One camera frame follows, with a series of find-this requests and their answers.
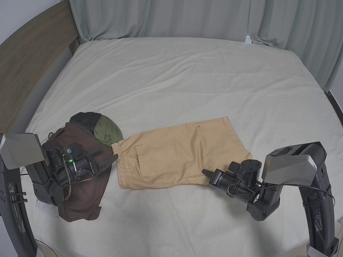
mattress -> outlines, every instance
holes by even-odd
[[[335,219],[343,216],[343,129],[291,51],[203,38],[90,41],[58,76],[27,132],[43,143],[79,111],[110,117],[124,138],[228,116],[262,162],[276,148],[320,141],[328,153]],[[257,222],[244,203],[210,185],[121,189],[114,165],[99,218],[68,223],[37,208],[30,179],[22,182],[35,237],[70,256],[266,257],[308,240],[296,187],[284,187],[280,207]]]

curtain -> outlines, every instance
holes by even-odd
[[[69,0],[81,42],[142,36],[245,41],[250,0]]]
[[[342,59],[343,0],[251,0],[255,44],[293,51],[328,91]]]

back pocket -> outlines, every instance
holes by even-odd
[[[178,166],[172,143],[162,146],[139,145],[136,151],[142,177],[169,172]]]

bed frame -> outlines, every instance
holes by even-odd
[[[0,133],[25,132],[46,92],[79,46],[69,1],[19,28],[0,45]]]

olive green garment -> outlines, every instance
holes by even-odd
[[[106,146],[111,146],[123,139],[118,126],[105,115],[101,115],[94,128],[94,136]]]

